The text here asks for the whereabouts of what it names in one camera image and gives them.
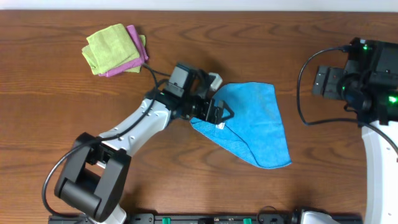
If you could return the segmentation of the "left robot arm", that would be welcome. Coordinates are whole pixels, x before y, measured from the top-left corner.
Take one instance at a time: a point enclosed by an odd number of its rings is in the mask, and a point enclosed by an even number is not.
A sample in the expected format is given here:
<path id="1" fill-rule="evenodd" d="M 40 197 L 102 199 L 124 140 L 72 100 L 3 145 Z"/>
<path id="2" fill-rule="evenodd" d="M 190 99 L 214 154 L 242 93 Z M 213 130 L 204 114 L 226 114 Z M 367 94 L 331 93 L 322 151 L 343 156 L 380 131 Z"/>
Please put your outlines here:
<path id="1" fill-rule="evenodd" d="M 140 107 L 99 136 L 83 133 L 62 159 L 64 167 L 54 194 L 91 223 L 124 223 L 121 199 L 133 155 L 156 133 L 178 118 L 220 124 L 234 113 L 228 104 L 208 97 L 222 78 L 203 70 L 176 69 L 155 82 Z"/>

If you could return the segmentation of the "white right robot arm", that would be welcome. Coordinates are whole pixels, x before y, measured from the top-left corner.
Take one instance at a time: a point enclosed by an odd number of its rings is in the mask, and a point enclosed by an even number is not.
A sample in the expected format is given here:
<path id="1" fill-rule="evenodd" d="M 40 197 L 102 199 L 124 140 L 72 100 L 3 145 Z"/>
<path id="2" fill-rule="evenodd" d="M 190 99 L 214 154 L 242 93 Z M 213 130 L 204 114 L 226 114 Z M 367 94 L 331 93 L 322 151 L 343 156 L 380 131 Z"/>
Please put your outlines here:
<path id="1" fill-rule="evenodd" d="M 363 219 L 300 208 L 292 223 L 397 223 L 397 44 L 355 37 L 334 47 L 348 55 L 343 68 L 319 66 L 312 93 L 345 102 L 355 118 L 307 121 L 306 126 L 354 123 L 361 128 L 366 153 L 367 196 Z"/>

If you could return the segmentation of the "blue microfiber cloth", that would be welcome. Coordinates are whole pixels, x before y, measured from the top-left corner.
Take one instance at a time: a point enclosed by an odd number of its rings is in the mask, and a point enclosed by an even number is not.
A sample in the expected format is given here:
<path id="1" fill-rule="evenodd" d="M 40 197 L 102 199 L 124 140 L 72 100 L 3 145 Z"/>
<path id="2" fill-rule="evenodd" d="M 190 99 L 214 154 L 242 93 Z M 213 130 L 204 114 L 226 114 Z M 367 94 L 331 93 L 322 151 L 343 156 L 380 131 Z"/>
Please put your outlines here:
<path id="1" fill-rule="evenodd" d="M 274 85 L 230 83 L 213 99 L 225 101 L 234 117 L 219 125 L 193 118 L 193 129 L 253 166 L 278 169 L 292 163 Z"/>

